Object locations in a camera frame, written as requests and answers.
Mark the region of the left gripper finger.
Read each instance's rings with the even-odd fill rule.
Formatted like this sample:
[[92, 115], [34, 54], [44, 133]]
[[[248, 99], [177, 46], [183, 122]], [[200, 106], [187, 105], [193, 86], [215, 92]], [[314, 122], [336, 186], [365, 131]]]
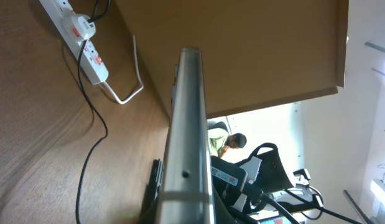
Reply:
[[154, 224], [158, 205], [158, 196], [162, 188], [162, 176], [164, 164], [160, 159], [154, 159], [152, 163], [149, 182], [142, 201], [139, 224]]

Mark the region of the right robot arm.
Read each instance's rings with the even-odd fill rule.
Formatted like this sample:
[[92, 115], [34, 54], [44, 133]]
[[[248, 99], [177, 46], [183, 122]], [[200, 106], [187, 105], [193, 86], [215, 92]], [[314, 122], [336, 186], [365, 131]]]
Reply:
[[294, 213], [323, 208], [320, 192], [309, 185], [308, 170], [288, 171], [273, 143], [261, 144], [236, 163], [211, 157], [211, 176], [221, 223], [225, 218], [231, 223], [259, 223], [251, 215], [265, 210], [297, 223]]

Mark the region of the black smartphone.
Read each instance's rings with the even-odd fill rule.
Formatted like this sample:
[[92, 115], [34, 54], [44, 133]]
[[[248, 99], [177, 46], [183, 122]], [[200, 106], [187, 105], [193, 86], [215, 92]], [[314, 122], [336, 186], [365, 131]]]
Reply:
[[214, 223], [202, 53], [182, 49], [156, 223]]

